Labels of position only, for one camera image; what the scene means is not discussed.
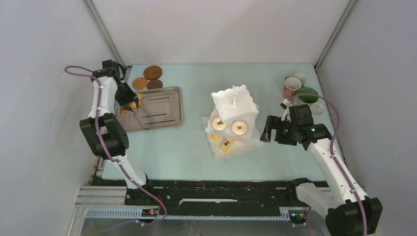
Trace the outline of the white three-tier cake stand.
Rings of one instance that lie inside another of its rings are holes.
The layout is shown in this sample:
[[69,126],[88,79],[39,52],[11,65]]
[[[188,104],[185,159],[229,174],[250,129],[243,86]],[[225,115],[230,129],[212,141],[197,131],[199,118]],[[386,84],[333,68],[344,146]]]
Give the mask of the white three-tier cake stand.
[[201,117],[215,159],[225,159],[263,146],[256,128],[259,106],[246,85],[232,86],[211,94],[209,116]]

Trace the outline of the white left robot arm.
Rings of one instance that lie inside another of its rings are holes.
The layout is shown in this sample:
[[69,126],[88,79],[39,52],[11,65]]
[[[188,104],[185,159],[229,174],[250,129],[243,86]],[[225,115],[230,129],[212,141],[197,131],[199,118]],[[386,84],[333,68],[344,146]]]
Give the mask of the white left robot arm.
[[155,191],[147,184],[147,175],[131,163],[127,132],[115,115],[115,107],[132,112],[140,107],[137,94],[124,82],[125,69],[113,60],[102,62],[102,69],[92,71],[94,87],[89,116],[80,121],[81,132],[95,156],[108,160],[123,175],[127,188],[139,189],[136,198],[144,205],[155,200]]

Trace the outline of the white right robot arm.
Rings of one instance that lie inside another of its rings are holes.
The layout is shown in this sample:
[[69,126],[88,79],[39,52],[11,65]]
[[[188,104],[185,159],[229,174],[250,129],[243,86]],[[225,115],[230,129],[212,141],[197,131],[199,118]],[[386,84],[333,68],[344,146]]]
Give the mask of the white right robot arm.
[[315,123],[307,105],[289,106],[280,116],[267,116],[262,142],[302,145],[319,166],[331,190],[324,194],[306,178],[294,179],[286,192],[288,203],[302,202],[313,208],[326,222],[332,236],[367,236],[376,232],[383,206],[378,198],[370,198],[349,172],[336,151],[332,135],[322,123]]

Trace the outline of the yellow swirl roll cake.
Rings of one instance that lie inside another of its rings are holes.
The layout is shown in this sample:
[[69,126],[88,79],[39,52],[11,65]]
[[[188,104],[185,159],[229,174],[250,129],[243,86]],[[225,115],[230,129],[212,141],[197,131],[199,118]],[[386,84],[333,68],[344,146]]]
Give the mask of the yellow swirl roll cake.
[[215,134],[212,134],[211,135],[211,138],[212,138],[212,140],[221,140],[222,139],[222,137],[221,136],[219,136],[219,135],[215,135]]

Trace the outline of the yellow cake with berries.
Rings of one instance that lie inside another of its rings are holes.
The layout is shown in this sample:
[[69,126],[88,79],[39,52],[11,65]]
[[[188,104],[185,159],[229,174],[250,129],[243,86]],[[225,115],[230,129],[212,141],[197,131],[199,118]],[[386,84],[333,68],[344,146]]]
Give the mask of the yellow cake with berries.
[[227,152],[232,146],[233,142],[234,142],[233,139],[225,139],[222,145],[220,146],[220,150],[222,152]]

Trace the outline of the white chocolate-hole donut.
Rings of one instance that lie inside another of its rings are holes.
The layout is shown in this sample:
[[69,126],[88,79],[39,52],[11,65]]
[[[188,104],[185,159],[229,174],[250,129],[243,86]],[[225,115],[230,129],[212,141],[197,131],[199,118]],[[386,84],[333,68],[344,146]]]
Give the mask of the white chocolate-hole donut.
[[227,123],[224,123],[221,117],[214,117],[210,125],[214,131],[223,131],[227,128]]

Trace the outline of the white frosted donut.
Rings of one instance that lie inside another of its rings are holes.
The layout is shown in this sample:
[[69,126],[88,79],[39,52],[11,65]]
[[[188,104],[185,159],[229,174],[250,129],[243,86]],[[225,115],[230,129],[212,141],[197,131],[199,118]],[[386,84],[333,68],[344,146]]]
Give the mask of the white frosted donut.
[[243,120],[235,120],[232,124],[231,131],[239,137],[245,135],[248,131],[246,122]]

